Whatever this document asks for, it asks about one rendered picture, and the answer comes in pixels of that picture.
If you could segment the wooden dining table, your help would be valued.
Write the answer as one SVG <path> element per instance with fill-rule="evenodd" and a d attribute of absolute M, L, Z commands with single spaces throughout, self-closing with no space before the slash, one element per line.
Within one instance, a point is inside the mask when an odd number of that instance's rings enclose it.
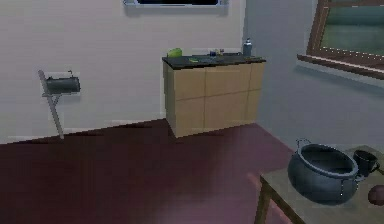
<path fill-rule="evenodd" d="M 378 169 L 359 183 L 354 196 L 339 205 L 323 205 L 302 196 L 291 185 L 287 168 L 262 174 L 254 224 L 265 224 L 269 204 L 276 206 L 292 224 L 384 224 L 384 205 L 368 201 L 370 189 L 384 185 L 384 170 Z"/>

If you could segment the dark red round fruit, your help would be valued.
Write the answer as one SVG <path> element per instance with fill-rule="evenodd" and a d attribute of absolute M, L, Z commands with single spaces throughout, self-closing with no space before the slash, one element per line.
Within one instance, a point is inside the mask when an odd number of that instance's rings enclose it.
<path fill-rule="evenodd" d="M 384 205 L 384 185 L 372 187 L 368 193 L 368 201 L 377 206 Z"/>

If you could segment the tan cupboard with black top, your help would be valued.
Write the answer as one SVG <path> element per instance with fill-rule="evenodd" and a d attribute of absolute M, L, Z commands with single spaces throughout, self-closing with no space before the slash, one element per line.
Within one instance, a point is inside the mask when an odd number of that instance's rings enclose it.
<path fill-rule="evenodd" d="M 265 59 L 196 55 L 162 61 L 166 120 L 176 137 L 256 120 Z"/>

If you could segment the grey blue bottle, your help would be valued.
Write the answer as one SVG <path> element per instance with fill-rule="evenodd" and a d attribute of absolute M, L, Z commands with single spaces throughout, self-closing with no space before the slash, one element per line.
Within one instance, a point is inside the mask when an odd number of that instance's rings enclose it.
<path fill-rule="evenodd" d="M 249 38 L 247 38 L 243 44 L 242 54 L 246 57 L 250 57 L 252 55 L 252 42 Z"/>

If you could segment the white framed dark picture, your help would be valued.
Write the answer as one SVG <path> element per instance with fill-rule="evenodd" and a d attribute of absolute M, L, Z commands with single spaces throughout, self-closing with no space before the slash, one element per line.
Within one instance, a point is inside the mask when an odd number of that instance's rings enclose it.
<path fill-rule="evenodd" d="M 140 8 L 216 8 L 229 6 L 229 0 L 122 0 L 125 6 Z"/>

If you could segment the dark grey round pot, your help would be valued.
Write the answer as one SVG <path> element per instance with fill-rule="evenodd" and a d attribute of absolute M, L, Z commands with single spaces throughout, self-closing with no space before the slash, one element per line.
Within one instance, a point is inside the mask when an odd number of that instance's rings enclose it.
<path fill-rule="evenodd" d="M 323 205 L 343 204 L 354 196 L 364 177 L 351 156 L 306 138 L 297 139 L 296 144 L 287 173 L 297 192 Z"/>

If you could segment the brown framed window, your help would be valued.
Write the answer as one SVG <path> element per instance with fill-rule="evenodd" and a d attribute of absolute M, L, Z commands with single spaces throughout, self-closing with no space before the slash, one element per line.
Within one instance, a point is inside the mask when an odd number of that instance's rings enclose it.
<path fill-rule="evenodd" d="M 384 80 L 384 0 L 317 0 L 297 59 Z"/>

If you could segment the black mug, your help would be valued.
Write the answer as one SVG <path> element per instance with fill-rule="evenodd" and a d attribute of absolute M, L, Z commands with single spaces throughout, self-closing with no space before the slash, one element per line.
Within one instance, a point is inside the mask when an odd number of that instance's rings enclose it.
<path fill-rule="evenodd" d="M 371 173 L 380 168 L 378 158 L 370 152 L 356 150 L 353 159 L 358 165 L 358 173 L 364 177 L 368 177 Z"/>

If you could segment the grey wall towel holder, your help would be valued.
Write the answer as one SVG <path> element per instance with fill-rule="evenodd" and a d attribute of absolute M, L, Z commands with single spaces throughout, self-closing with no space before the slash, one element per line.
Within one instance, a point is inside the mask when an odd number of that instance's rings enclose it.
<path fill-rule="evenodd" d="M 37 74 L 39 76 L 43 90 L 42 96 L 47 99 L 47 103 L 50 108 L 57 132 L 59 137 L 63 139 L 64 132 L 60 123 L 56 106 L 62 95 L 71 95 L 80 92 L 80 80 L 78 77 L 73 75 L 71 70 L 67 71 L 69 77 L 46 77 L 46 73 L 43 70 L 39 70 Z"/>

